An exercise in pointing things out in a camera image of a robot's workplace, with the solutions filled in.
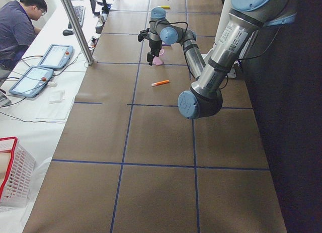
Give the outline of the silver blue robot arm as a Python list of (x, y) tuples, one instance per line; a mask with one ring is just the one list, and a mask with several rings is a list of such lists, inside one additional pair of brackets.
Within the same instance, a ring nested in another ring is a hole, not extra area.
[(196, 35), (166, 19), (166, 11), (151, 10), (149, 28), (140, 31), (138, 41), (147, 39), (150, 52), (147, 62), (152, 65), (159, 56), (162, 44), (179, 43), (188, 69), (195, 78), (190, 89), (180, 93), (178, 108), (188, 119), (213, 116), (222, 107), (220, 85), (251, 35), (262, 27), (293, 23), (297, 0), (230, 0), (229, 21), (216, 43), (203, 58), (196, 43)]

